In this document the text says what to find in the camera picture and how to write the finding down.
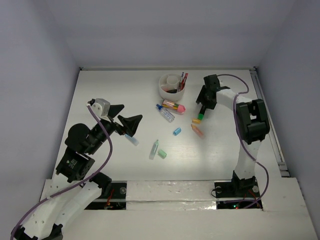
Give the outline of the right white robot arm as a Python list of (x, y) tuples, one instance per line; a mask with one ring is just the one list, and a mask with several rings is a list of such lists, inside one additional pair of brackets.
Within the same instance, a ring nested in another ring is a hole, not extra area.
[(258, 152), (270, 132), (265, 102), (244, 96), (250, 90), (248, 84), (244, 85), (244, 91), (236, 93), (230, 87), (222, 86), (217, 74), (205, 76), (203, 80), (196, 99), (196, 103), (201, 105), (198, 117), (203, 118), (206, 110), (214, 110), (216, 105), (230, 109), (240, 145), (232, 178), (214, 184), (214, 197), (243, 198), (257, 185), (255, 166), (258, 165)]

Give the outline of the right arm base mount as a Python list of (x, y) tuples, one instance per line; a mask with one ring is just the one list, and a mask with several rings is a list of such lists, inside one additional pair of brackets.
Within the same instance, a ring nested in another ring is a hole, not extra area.
[(231, 182), (219, 181), (214, 183), (210, 194), (216, 199), (218, 210), (263, 209), (257, 185), (236, 192)]

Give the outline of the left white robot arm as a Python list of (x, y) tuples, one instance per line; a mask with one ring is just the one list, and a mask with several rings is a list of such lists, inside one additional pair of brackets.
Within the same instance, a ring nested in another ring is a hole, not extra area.
[(112, 179), (102, 173), (113, 153), (111, 134), (133, 137), (141, 114), (123, 117), (124, 105), (87, 103), (96, 120), (93, 128), (73, 125), (65, 140), (64, 155), (55, 169), (44, 198), (33, 206), (13, 228), (12, 240), (61, 240), (67, 227), (95, 199), (107, 197)]

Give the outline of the green black highlighter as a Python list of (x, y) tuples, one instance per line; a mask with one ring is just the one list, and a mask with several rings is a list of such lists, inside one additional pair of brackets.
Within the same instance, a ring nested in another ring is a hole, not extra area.
[(199, 120), (201, 120), (201, 121), (202, 121), (202, 120), (203, 120), (203, 118), (204, 118), (204, 115), (202, 115), (202, 114), (199, 114), (199, 113), (198, 113), (197, 119), (199, 119)]

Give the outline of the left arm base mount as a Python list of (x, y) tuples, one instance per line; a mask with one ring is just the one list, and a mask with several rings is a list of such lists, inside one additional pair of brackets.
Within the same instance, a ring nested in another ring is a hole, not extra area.
[(125, 210), (127, 208), (126, 196), (127, 182), (112, 182), (109, 194), (95, 199), (85, 210)]

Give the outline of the dark blue pen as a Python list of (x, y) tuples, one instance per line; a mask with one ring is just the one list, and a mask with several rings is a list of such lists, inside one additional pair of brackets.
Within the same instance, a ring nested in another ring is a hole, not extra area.
[(182, 74), (181, 74), (181, 78), (180, 78), (180, 80), (179, 80), (179, 84), (178, 84), (177, 92), (180, 92), (180, 90), (181, 90), (181, 85), (182, 85), (182, 81), (183, 81), (183, 79), (184, 79), (184, 75), (185, 75), (185, 73), (184, 73), (184, 72), (182, 72)]

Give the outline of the pink black highlighter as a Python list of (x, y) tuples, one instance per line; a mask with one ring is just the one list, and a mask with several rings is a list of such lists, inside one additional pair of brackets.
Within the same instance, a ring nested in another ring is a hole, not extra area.
[(172, 90), (168, 90), (166, 92), (169, 93), (169, 94), (176, 94), (178, 92), (178, 90), (177, 89), (172, 89)]

